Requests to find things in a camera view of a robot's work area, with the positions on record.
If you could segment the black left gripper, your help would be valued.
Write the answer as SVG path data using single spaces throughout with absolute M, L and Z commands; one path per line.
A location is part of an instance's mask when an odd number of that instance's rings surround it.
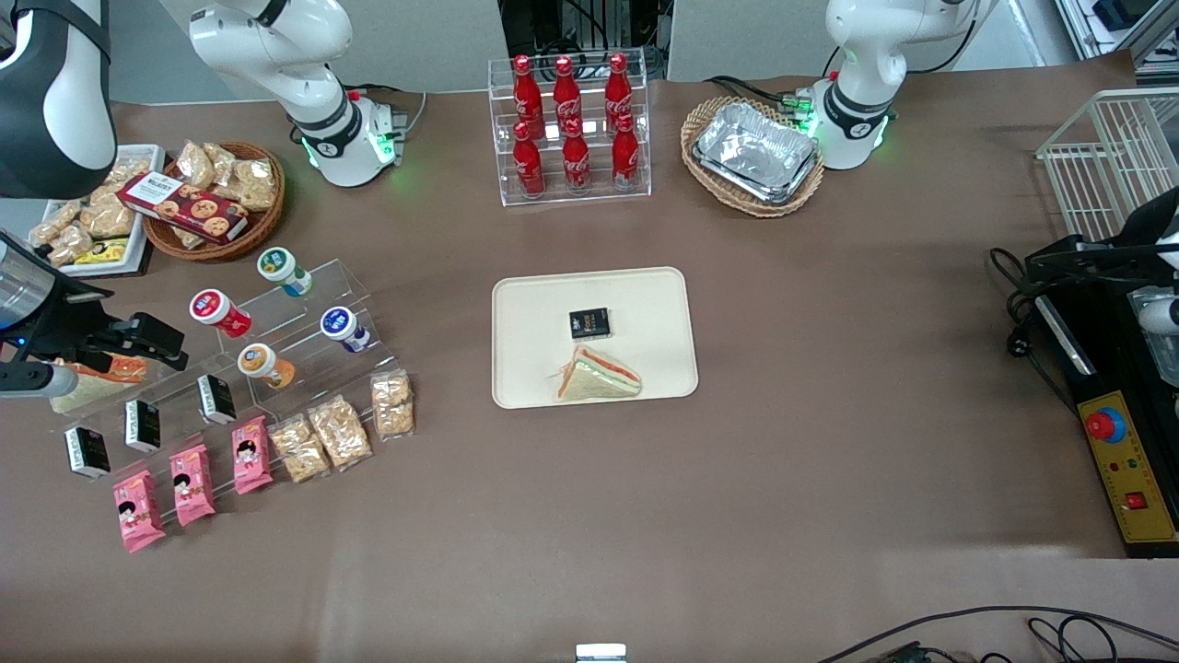
M 1054 283 L 1076 278 L 1082 267 L 1068 261 L 1082 238 L 1061 238 L 1026 256 L 1032 283 Z M 1084 244 L 1081 260 L 1100 270 L 1128 267 L 1131 273 L 1152 282 L 1171 282 L 1178 270 L 1178 189 L 1158 193 L 1137 206 L 1126 218 L 1124 230 L 1102 242 Z

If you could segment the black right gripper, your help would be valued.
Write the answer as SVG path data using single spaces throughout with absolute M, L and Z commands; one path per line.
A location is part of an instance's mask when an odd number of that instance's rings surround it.
M 55 276 L 41 306 L 18 324 L 18 360 L 75 362 L 80 355 L 108 352 L 110 356 L 144 357 L 173 372 L 187 368 L 182 332 L 147 313 L 114 319 L 104 309 L 110 297 L 113 293 L 107 289 Z

